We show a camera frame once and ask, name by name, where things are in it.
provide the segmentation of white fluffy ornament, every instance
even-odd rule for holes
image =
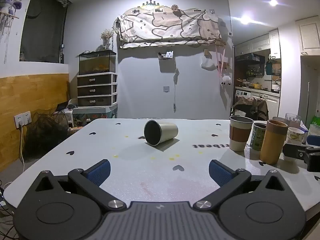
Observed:
[[[231,78],[230,78],[230,76],[229,76],[229,75],[223,76],[221,84],[222,84],[222,85],[225,85],[225,84],[231,85]]]

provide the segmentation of green can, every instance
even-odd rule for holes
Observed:
[[[266,125],[264,123],[254,123],[250,147],[256,151],[261,151],[264,134],[266,133]]]

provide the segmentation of ribbed gray panel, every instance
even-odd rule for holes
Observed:
[[[213,215],[188,202],[133,202],[124,212],[107,215],[88,240],[234,240]]]

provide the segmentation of fish tank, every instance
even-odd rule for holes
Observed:
[[[79,55],[79,75],[116,72],[116,53],[112,50],[93,51]]]

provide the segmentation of black heart decal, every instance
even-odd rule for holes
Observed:
[[[179,171],[184,171],[184,168],[181,165],[176,165],[172,168],[174,171],[179,170]]]

